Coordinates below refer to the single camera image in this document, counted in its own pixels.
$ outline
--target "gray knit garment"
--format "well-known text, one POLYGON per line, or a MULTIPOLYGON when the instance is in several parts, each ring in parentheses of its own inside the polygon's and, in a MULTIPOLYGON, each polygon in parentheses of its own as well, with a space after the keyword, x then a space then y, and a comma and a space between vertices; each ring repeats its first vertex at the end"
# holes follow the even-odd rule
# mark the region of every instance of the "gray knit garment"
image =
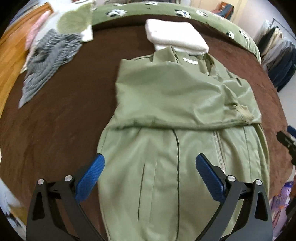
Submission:
POLYGON ((19 108, 37 94, 61 65, 70 62, 81 46, 80 34, 58 34, 54 29, 49 30, 28 61, 19 108))

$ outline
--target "metal rod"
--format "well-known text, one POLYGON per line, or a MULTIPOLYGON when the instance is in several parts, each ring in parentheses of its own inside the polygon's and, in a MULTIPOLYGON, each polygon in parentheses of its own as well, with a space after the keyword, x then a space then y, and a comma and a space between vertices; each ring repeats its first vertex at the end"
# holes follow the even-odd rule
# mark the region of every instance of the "metal rod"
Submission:
POLYGON ((276 20, 275 18, 272 18, 272 22, 271 22, 271 24, 270 24, 270 27, 274 24, 274 22, 277 22, 280 26, 282 26, 291 36, 292 36, 292 38, 293 39, 295 39, 296 40, 296 38, 294 37, 294 35, 293 34, 291 34, 290 32, 289 32, 289 30, 287 30, 278 20, 276 20))

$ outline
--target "bolt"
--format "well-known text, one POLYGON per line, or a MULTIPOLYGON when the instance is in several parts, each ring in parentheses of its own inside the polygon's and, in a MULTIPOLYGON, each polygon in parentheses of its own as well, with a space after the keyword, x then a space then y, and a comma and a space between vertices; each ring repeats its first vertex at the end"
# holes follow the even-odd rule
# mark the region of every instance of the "bolt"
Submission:
POLYGON ((235 181, 235 177, 234 176, 229 176, 227 179, 230 182, 234 182, 235 181))
POLYGON ((262 185, 262 182, 261 182, 259 179, 257 179, 257 180, 256 180, 256 184, 257 184, 258 186, 261 186, 261 185, 262 185))
POLYGON ((72 176, 71 175, 67 175, 67 176, 65 176, 65 181, 66 182, 69 182, 69 181, 71 181, 72 180, 72 176))
POLYGON ((44 183, 44 179, 39 179, 37 183, 38 183, 39 185, 43 184, 43 183, 44 183))

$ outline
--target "brown blanket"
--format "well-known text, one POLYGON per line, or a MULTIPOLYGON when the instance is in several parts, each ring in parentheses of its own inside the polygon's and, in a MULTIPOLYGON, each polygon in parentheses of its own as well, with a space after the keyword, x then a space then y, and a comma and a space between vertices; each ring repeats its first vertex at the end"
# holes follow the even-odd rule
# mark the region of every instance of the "brown blanket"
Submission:
MULTIPOLYGON (((149 17, 125 17, 96 26, 94 40, 83 44, 74 59, 60 67, 20 109, 25 73, 18 77, 0 120, 0 177, 26 207, 38 179, 62 180, 94 158, 101 132, 116 107, 114 83, 120 60, 154 52, 144 28, 149 17)), ((153 17, 191 22, 208 44, 209 53, 250 83, 262 113, 271 162, 270 196, 274 195, 292 171, 287 150, 276 140, 287 121, 277 92, 256 57, 195 20, 153 17)), ((104 232, 97 188, 82 206, 95 227, 104 232)))

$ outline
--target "white tag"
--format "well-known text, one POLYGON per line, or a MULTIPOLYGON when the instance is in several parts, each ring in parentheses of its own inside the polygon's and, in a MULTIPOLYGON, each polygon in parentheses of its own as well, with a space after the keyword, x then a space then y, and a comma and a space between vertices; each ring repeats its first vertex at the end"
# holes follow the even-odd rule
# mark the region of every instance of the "white tag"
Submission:
POLYGON ((187 59, 187 58, 183 58, 184 61, 191 63, 191 64, 198 64, 198 62, 196 60, 191 60, 191 59, 187 59))

